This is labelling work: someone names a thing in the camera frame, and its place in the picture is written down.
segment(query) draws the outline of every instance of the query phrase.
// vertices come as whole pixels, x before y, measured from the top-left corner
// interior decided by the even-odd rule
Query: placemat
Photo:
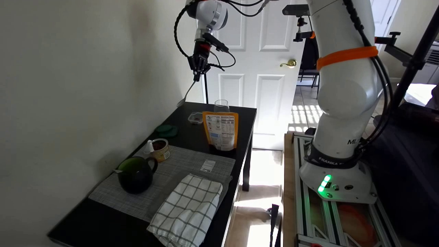
[[[149,153],[144,152],[145,147],[141,148],[134,156],[149,157]],[[169,146],[170,157],[159,163],[157,171],[154,173],[151,186],[140,194],[129,194],[122,189],[117,178],[117,174],[111,174],[89,195],[88,198],[112,207],[118,211],[132,215],[134,217],[150,222],[152,217],[148,213],[148,208],[157,203],[155,200],[162,198],[161,192],[166,191],[171,180],[182,172],[206,173],[207,177],[215,177],[219,182],[229,181],[235,160],[222,156],[196,152],[175,146]],[[211,172],[201,171],[206,160],[208,170]]]

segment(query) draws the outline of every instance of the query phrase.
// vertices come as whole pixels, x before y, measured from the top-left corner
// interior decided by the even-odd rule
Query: floor
[[[383,111],[383,106],[384,99],[381,98],[372,117],[380,115]],[[317,102],[317,87],[296,87],[288,130],[305,132],[309,127],[317,127],[322,113]],[[363,138],[372,134],[374,129],[373,118],[371,118],[364,130]]]
[[[284,179],[281,151],[252,150],[250,191],[239,188],[232,211],[226,247],[270,246],[271,204],[281,204]]]

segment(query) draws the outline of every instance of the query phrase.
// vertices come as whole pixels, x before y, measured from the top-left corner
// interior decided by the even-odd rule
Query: wooden board
[[[294,241],[297,233],[293,137],[292,131],[284,136],[284,184],[282,186],[284,215],[281,233],[283,245],[281,244],[281,246],[285,247],[295,246]]]

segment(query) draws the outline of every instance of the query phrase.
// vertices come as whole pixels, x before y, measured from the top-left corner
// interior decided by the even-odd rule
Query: checkered towel
[[[172,191],[148,227],[167,247],[198,247],[216,212],[223,186],[192,174]]]

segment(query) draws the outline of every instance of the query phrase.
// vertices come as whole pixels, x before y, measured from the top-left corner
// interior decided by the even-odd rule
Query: white wall
[[[397,47],[414,53],[438,4],[438,0],[401,0],[389,31],[401,32],[396,40]],[[380,57],[387,66],[390,77],[403,76],[405,67],[400,61],[386,52],[380,52]]]
[[[184,2],[2,1],[0,246],[54,245],[46,233],[175,109],[192,82],[173,39]],[[185,16],[188,52],[194,33]]]

